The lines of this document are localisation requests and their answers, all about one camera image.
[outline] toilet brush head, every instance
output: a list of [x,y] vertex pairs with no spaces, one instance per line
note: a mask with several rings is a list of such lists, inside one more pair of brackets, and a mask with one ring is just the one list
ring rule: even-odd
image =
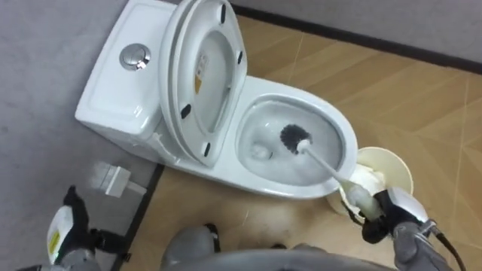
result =
[[311,135],[296,124],[289,124],[283,128],[279,136],[284,146],[293,154],[298,154],[298,144],[303,140],[311,142]]

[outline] gray wall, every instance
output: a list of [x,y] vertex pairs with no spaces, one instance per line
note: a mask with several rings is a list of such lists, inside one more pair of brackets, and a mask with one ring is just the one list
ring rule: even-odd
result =
[[[47,262],[46,232],[70,184],[92,225],[125,233],[141,197],[89,189],[99,162],[146,185],[152,163],[74,119],[93,64],[126,0],[0,0],[0,270]],[[113,257],[101,256],[107,268]]]
[[481,0],[232,0],[233,3],[482,62]]

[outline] yellow label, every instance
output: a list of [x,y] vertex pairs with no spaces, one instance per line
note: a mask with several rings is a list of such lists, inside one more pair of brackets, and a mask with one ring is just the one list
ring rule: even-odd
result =
[[54,253],[55,248],[59,243],[59,239],[60,239],[60,234],[59,234],[59,231],[56,230],[55,233],[53,233],[52,238],[50,239],[50,242],[48,243],[48,254]]
[[194,76],[194,91],[196,91],[196,94],[199,94],[199,90],[201,89],[201,84],[203,84],[203,81],[198,75]]

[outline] white toilet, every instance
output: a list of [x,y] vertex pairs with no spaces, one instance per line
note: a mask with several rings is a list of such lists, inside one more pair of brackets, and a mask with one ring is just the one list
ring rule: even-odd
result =
[[246,59],[228,1],[130,0],[75,117],[132,154],[244,190],[292,199],[334,192],[337,182],[279,134],[303,127],[349,177],[358,149],[349,122],[310,93],[248,76]]

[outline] flush button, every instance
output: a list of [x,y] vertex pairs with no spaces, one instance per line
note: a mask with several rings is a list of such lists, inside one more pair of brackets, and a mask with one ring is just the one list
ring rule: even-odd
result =
[[120,54],[120,64],[128,71],[144,69],[151,60],[151,51],[143,44],[127,45]]

